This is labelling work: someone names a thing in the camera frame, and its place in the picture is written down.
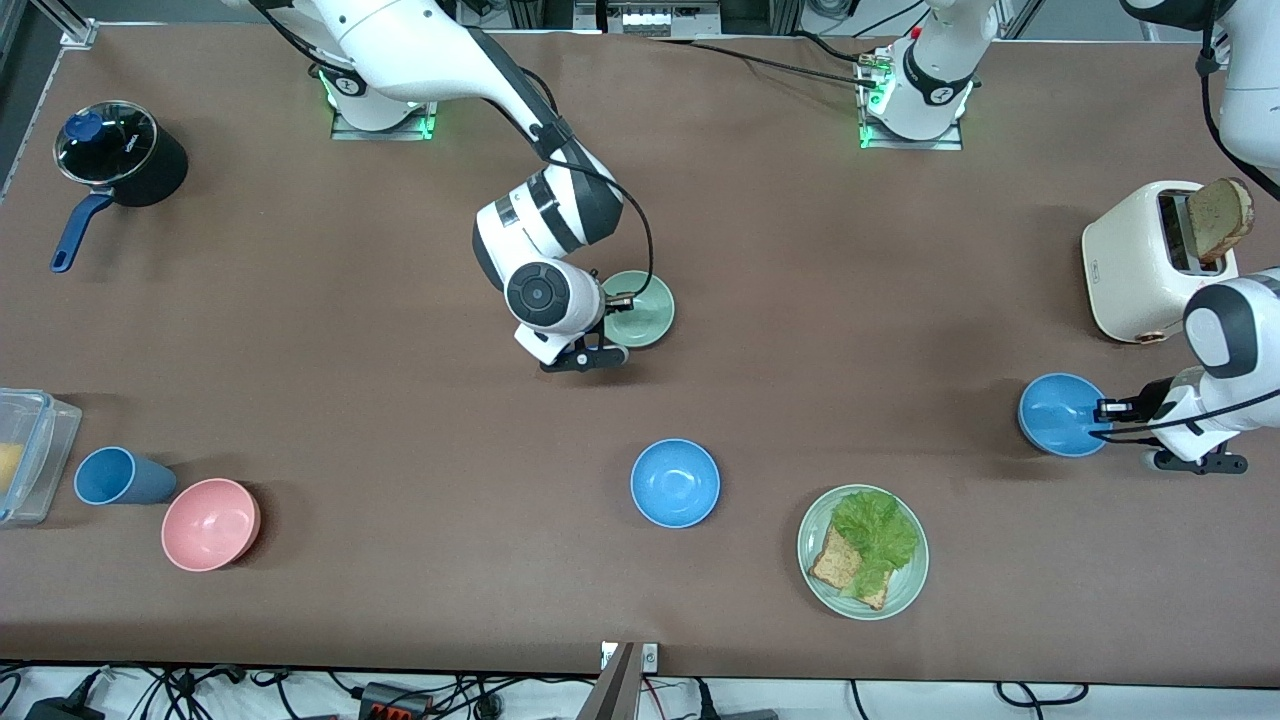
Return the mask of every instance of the blue handle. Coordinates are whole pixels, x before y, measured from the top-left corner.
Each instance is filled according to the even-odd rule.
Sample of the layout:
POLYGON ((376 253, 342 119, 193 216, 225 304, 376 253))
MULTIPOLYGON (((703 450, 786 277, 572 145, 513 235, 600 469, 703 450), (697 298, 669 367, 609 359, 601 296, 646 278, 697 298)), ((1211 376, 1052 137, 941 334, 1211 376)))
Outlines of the blue handle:
POLYGON ((67 228, 63 229, 63 240, 58 242, 58 250, 54 250, 54 259, 49 263, 50 270, 65 273, 72 269, 76 254, 79 252, 79 243, 84 240, 84 231, 88 229, 90 218, 111 202, 113 199, 109 193, 91 192, 88 197, 81 200, 72 209, 72 217, 67 219, 67 228))

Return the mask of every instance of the blue bowl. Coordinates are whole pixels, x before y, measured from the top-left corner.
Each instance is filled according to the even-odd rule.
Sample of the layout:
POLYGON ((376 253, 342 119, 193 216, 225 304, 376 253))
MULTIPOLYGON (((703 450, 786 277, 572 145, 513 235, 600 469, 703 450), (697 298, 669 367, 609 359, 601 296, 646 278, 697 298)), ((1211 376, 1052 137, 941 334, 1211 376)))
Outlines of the blue bowl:
POLYGON ((631 468, 631 500, 655 525, 696 525, 710 515, 719 500, 719 469, 696 442, 658 441, 646 447, 631 468))
POLYGON ((1036 447, 1062 457, 1093 455, 1106 445, 1089 430, 1111 429, 1094 423, 1093 410, 1102 391, 1089 380, 1068 373, 1041 375, 1027 386, 1018 402, 1018 427, 1036 447))

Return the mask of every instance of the green plate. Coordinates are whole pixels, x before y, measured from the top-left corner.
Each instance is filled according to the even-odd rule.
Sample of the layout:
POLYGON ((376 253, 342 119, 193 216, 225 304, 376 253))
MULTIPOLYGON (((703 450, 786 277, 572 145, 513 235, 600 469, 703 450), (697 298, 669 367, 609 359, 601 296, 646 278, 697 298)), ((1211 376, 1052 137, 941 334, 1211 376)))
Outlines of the green plate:
POLYGON ((902 506, 906 519, 915 527, 915 532, 920 536, 920 542, 915 546, 915 555, 911 556, 911 561, 890 575, 888 596, 884 598, 883 610, 872 610, 870 606, 851 597, 840 597, 840 591, 809 574, 809 568, 813 568, 814 559, 822 552, 822 541, 827 537, 827 528, 831 527, 832 511, 846 496, 867 491, 881 491, 893 495, 873 486, 844 486, 815 500, 809 511, 804 514, 804 519, 800 520, 796 555, 800 557, 800 574, 804 577, 804 582, 809 584, 809 589, 813 591, 813 594, 818 596, 818 600, 823 605, 854 620, 883 620, 906 610, 906 606, 911 605, 920 594, 920 591, 924 588, 924 578, 929 574, 929 543, 924 539, 924 528, 920 527, 920 520, 915 516, 915 512, 911 512, 911 509, 896 495, 893 495, 893 498, 902 506))
MULTIPOLYGON (((644 284, 646 274, 644 270, 622 270, 604 281, 602 287, 608 295, 635 292, 644 284)), ((623 347, 645 347, 667 334, 675 319, 676 299, 667 283, 654 275, 649 287, 636 296, 634 309, 604 316, 604 334, 623 347)))

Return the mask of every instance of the lettuce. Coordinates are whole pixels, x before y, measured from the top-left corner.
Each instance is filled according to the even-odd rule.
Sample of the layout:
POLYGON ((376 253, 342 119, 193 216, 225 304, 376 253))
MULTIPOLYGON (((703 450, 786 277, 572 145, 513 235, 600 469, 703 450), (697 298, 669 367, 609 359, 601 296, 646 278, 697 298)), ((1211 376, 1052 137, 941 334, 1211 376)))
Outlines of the lettuce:
POLYGON ((841 596, 869 597, 884 587, 884 574, 911 561, 920 542, 897 498, 887 492, 863 491, 845 496, 831 524, 863 556, 854 582, 841 596))

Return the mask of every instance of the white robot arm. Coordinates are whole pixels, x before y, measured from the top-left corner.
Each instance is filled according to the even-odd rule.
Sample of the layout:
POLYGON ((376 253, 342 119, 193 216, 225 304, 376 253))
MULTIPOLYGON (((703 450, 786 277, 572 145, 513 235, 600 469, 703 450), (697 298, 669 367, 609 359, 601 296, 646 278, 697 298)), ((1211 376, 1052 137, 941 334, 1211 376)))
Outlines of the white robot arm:
MULTIPOLYGON (((1202 29, 1216 19, 1231 38, 1231 63, 1219 113, 1222 145, 1272 182, 1280 177, 1280 3, 1276 0, 1120 0, 1133 17, 1202 29)), ((919 38, 896 40, 891 74, 867 111, 909 140, 943 135, 973 88, 996 37, 995 0, 928 0, 919 38)), ((1275 195, 1274 184, 1267 186, 1275 195)))
POLYGON ((493 38, 457 24, 433 0, 252 4, 324 63, 320 74, 339 91, 348 120, 367 120, 362 129, 394 124, 428 101, 483 97, 497 106, 548 161, 483 208, 472 232, 476 260, 521 323, 516 340, 549 372, 626 363, 626 348, 605 343, 602 323, 607 311, 630 309, 630 297, 607 300, 593 274, 562 260, 613 233, 620 188, 493 38), (586 346, 588 333, 600 341, 586 346))
POLYGON ((1101 436, 1151 432, 1157 469, 1243 473, 1247 462, 1226 454, 1226 442, 1280 427, 1280 268, 1201 288, 1183 324, 1201 365, 1134 397, 1098 401, 1100 421, 1144 423, 1101 436))
POLYGON ((892 69, 868 114, 908 140, 933 140, 960 115, 1000 23, 996 0, 928 0, 918 38, 888 46, 892 69))

